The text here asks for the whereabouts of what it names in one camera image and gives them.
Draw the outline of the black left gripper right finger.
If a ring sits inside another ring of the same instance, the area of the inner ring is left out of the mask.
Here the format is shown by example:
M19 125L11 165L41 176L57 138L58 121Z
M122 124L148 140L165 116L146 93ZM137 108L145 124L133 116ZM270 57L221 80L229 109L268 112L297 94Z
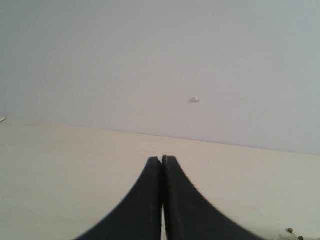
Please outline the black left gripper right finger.
M174 156L162 157L163 209L168 240L260 240L211 205Z

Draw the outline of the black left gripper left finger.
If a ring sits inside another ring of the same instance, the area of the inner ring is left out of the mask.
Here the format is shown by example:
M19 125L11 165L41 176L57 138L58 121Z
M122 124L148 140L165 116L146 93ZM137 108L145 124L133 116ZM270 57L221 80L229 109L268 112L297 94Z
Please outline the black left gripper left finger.
M125 198L78 240L160 240L162 232L162 164L150 157Z

